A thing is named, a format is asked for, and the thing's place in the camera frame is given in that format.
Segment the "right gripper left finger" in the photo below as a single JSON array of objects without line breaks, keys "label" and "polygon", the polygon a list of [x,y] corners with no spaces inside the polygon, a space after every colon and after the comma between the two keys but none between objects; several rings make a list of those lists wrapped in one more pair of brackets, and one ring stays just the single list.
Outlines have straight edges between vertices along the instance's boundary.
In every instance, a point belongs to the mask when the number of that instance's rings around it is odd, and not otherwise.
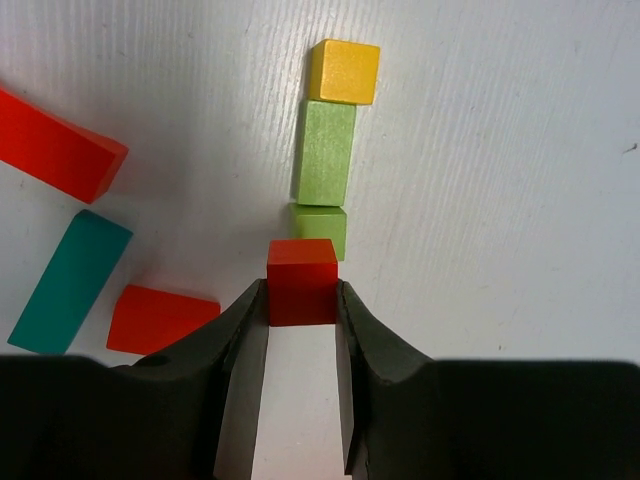
[{"label": "right gripper left finger", "polygon": [[269,337],[254,282],[227,310],[131,365],[1,359],[5,479],[248,479]]}]

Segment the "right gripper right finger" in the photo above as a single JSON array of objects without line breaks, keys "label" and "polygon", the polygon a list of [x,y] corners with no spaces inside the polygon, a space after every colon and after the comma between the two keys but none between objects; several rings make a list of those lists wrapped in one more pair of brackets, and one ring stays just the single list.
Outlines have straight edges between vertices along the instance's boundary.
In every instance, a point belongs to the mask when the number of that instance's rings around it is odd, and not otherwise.
[{"label": "right gripper right finger", "polygon": [[435,360],[336,289],[344,471],[355,479],[635,479],[639,368]]}]

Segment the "short red wood block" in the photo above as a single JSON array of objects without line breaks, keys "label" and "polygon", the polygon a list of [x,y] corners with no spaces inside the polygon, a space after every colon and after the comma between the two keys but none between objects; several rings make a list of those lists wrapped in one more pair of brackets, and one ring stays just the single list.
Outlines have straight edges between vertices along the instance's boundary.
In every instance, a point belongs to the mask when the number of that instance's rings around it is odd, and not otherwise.
[{"label": "short red wood block", "polygon": [[149,355],[184,338],[220,313],[218,302],[128,285],[116,302],[106,347]]}]

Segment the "small red wood cube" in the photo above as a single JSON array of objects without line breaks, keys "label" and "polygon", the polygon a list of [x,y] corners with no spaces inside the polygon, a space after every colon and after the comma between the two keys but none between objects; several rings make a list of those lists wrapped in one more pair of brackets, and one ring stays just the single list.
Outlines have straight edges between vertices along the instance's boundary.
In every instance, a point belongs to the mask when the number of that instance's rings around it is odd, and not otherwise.
[{"label": "small red wood cube", "polygon": [[338,261],[329,239],[273,240],[266,269],[272,327],[336,322]]}]

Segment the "teal long wood block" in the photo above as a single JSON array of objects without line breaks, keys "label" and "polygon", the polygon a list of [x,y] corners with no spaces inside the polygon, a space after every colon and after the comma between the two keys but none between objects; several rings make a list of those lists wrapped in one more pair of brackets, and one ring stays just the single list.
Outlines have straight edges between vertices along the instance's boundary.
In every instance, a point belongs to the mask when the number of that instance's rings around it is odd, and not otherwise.
[{"label": "teal long wood block", "polygon": [[70,222],[8,343],[38,354],[70,347],[133,236],[89,210]]}]

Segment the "small green wood cube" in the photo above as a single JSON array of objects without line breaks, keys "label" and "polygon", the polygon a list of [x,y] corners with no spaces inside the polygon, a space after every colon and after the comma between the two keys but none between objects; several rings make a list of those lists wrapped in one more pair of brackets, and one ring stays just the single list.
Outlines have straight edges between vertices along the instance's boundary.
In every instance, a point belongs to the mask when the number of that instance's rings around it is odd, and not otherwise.
[{"label": "small green wood cube", "polygon": [[345,259],[347,214],[338,206],[289,204],[291,235],[301,239],[330,239],[338,261]]}]

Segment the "long green wood block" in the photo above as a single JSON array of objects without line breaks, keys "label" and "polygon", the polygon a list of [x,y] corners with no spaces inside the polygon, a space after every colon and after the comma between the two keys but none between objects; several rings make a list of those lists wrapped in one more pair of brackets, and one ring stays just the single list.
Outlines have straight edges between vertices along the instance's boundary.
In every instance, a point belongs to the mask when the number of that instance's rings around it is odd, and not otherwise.
[{"label": "long green wood block", "polygon": [[356,107],[302,102],[295,200],[302,205],[342,206],[348,185]]}]

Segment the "yellow wood cube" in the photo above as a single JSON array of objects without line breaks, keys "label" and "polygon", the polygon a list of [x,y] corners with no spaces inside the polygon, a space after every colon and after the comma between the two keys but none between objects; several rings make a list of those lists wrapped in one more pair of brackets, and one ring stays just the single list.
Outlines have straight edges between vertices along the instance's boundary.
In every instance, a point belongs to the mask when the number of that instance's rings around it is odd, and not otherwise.
[{"label": "yellow wood cube", "polygon": [[325,39],[311,49],[308,97],[350,105],[374,102],[380,48]]}]

